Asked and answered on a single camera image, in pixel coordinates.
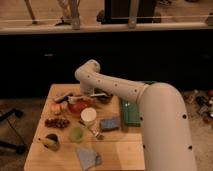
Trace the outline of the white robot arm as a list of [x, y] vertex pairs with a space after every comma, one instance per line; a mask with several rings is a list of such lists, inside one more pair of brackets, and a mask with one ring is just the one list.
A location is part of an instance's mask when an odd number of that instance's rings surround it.
[[175, 87], [103, 75], [96, 60], [81, 65], [75, 78], [82, 94], [99, 88], [138, 105], [145, 171], [197, 171], [186, 106]]

